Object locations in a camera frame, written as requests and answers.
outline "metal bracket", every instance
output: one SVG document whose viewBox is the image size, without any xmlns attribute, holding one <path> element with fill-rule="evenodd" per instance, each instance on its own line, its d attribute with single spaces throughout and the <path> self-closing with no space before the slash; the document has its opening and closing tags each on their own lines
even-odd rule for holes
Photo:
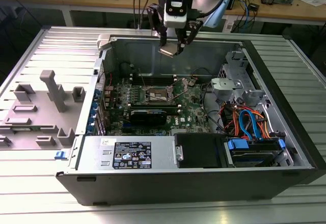
<svg viewBox="0 0 326 224">
<path fill-rule="evenodd" d="M 247 106 L 256 106 L 265 95 L 266 93 L 263 90 L 245 90 L 242 93 L 242 98 Z"/>
<path fill-rule="evenodd" d="M 176 156 L 177 161 L 183 161 L 182 146 L 175 147 L 175 156 Z"/>
<path fill-rule="evenodd" d="M 110 47 L 110 43 L 114 41 L 111 40 L 110 34 L 101 34 L 98 36 L 96 44 L 98 50 L 104 50 Z"/>
</svg>

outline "desk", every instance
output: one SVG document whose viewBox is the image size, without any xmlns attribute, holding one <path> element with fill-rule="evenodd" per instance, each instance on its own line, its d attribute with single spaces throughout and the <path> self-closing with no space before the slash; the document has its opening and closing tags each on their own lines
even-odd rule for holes
<svg viewBox="0 0 326 224">
<path fill-rule="evenodd" d="M 70 11 L 95 11 L 95 12 L 115 12 L 132 13 L 132 0 L 20 0 L 28 8 L 46 8 L 61 10 L 67 26 L 73 26 L 73 19 Z M 149 0 L 149 4 L 158 0 Z M 292 6 L 288 5 L 263 5 L 260 0 L 250 0 L 259 4 L 260 8 L 256 21 L 278 22 L 293 24 L 323 25 L 326 21 L 326 5 L 319 7 L 311 6 L 299 0 L 294 0 Z M 19 7 L 15 0 L 0 0 L 0 6 Z M 224 19 L 226 23 L 224 32 L 230 32 L 234 21 L 240 19 L 243 9 L 237 1 L 232 10 L 226 11 Z"/>
</svg>

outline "blue tab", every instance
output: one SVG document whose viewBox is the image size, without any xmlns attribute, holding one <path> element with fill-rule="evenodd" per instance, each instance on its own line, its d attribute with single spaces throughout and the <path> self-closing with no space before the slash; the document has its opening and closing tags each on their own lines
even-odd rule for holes
<svg viewBox="0 0 326 224">
<path fill-rule="evenodd" d="M 279 139 L 279 144 L 282 149 L 286 149 L 285 142 L 283 141 L 283 139 Z"/>
<path fill-rule="evenodd" d="M 100 97 L 101 94 L 102 94 L 102 92 L 101 92 L 100 90 L 95 89 L 95 91 L 94 91 L 94 96 L 95 96 L 95 97 Z"/>
<path fill-rule="evenodd" d="M 94 121 L 95 121 L 95 119 L 93 117 L 89 117 L 88 120 L 87 120 L 87 122 L 89 124 L 93 123 Z"/>
<path fill-rule="evenodd" d="M 96 111 L 93 110 L 93 109 L 91 109 L 91 111 L 90 111 L 90 115 L 92 115 L 92 116 L 96 115 Z"/>
<path fill-rule="evenodd" d="M 66 152 L 64 151 L 57 151 L 55 155 L 55 159 L 67 159 Z"/>
<path fill-rule="evenodd" d="M 93 102 L 91 107 L 92 107 L 92 109 L 96 109 L 98 107 L 98 104 Z"/>
<path fill-rule="evenodd" d="M 240 138 L 234 138 L 228 141 L 229 149 L 248 149 L 249 145 L 247 143 L 247 140 L 240 139 Z"/>
<path fill-rule="evenodd" d="M 234 144 L 233 144 L 232 140 L 228 141 L 228 146 L 229 146 L 229 150 L 234 149 Z"/>
<path fill-rule="evenodd" d="M 93 128 L 94 128 L 94 126 L 91 126 L 91 125 L 86 126 L 86 130 L 88 130 L 88 131 L 93 131 Z"/>
</svg>

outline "side panel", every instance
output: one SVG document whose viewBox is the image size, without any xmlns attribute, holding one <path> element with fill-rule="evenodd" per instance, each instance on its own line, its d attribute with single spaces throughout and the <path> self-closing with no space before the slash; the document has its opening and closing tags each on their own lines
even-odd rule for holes
<svg viewBox="0 0 326 224">
<path fill-rule="evenodd" d="M 302 182 L 305 184 L 311 183 L 312 181 L 318 179 L 326 173 L 326 162 L 324 161 L 323 157 L 321 156 L 316 146 L 310 139 L 308 133 L 306 132 L 300 120 L 294 113 L 291 105 L 286 100 L 281 89 L 275 82 L 270 71 L 261 59 L 259 53 L 255 49 L 252 42 L 245 41 L 244 46 L 250 56 L 250 63 L 252 63 L 253 69 L 257 74 L 259 74 L 259 76 L 264 82 L 264 85 L 266 86 L 265 90 L 271 95 L 271 97 L 275 101 L 276 107 L 279 109 L 286 124 L 289 126 L 291 132 L 293 133 L 296 141 L 305 153 L 305 156 L 307 157 L 309 162 L 312 164 L 313 167 L 318 169 L 318 171 L 316 171 L 314 175 L 312 175 L 305 182 Z"/>
<path fill-rule="evenodd" d="M 60 175 L 82 205 L 158 204 L 271 199 L 311 174 L 255 171 L 191 174 Z"/>
</svg>

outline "power supply label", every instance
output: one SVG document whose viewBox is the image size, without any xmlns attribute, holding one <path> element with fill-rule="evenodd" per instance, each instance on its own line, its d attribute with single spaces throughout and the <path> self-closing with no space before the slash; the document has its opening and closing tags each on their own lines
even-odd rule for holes
<svg viewBox="0 0 326 224">
<path fill-rule="evenodd" d="M 150 169 L 152 168 L 151 142 L 115 143 L 114 169 Z"/>
</svg>

